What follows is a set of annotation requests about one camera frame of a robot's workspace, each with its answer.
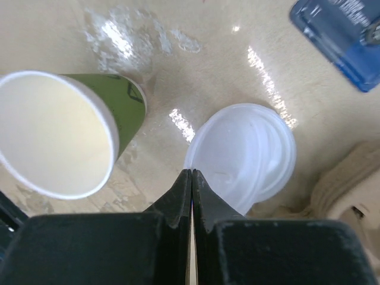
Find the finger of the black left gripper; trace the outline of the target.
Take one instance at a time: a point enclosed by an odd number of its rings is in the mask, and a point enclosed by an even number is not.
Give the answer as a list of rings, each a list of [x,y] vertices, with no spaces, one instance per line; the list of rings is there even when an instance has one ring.
[[[8,199],[3,192],[0,192],[0,215],[0,247],[1,255],[5,255],[5,251],[9,247],[16,231],[29,217]]]

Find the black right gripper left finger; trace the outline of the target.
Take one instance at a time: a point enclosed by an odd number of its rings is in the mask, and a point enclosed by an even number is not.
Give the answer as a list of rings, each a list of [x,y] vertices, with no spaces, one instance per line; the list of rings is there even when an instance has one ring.
[[[1,265],[2,284],[188,284],[190,170],[140,213],[28,219]]]

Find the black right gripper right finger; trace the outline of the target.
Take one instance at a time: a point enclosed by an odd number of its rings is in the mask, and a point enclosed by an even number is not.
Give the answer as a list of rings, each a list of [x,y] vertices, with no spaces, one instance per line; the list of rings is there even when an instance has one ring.
[[[192,172],[198,284],[376,284],[354,231],[334,220],[248,219]]]

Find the green paper cup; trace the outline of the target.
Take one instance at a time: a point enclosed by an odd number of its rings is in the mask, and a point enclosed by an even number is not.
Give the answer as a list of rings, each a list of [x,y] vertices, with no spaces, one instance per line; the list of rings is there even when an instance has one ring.
[[[42,195],[88,197],[109,180],[146,113],[142,88],[121,75],[12,72],[1,78],[1,163]]]

